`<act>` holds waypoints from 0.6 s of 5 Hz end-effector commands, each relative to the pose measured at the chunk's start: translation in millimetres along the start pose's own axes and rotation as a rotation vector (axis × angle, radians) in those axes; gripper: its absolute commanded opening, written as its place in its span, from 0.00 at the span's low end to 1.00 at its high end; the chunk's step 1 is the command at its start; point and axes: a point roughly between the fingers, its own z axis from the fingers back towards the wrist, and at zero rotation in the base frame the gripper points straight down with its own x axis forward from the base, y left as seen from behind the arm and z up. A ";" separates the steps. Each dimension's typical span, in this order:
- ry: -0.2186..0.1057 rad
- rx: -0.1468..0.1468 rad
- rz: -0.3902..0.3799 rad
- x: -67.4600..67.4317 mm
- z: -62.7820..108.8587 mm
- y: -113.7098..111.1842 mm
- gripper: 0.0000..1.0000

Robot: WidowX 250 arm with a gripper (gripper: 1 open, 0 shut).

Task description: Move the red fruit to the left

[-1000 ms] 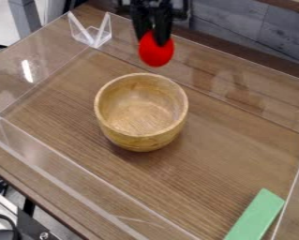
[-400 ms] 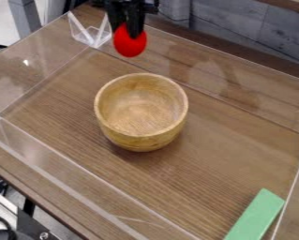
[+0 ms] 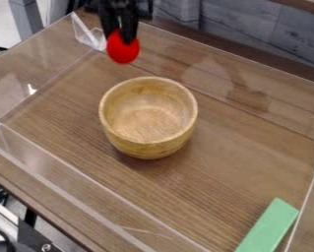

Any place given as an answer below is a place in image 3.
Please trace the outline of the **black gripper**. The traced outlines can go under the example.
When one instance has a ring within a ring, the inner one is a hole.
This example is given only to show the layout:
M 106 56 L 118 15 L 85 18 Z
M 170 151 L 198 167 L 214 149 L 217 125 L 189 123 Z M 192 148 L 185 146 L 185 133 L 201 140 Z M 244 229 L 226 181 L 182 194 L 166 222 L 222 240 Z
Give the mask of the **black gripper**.
M 121 37 L 125 44 L 137 38 L 138 15 L 151 17 L 154 0 L 79 0 L 79 6 L 87 12 L 98 12 L 105 36 L 110 37 L 118 29 L 118 13 L 121 11 Z

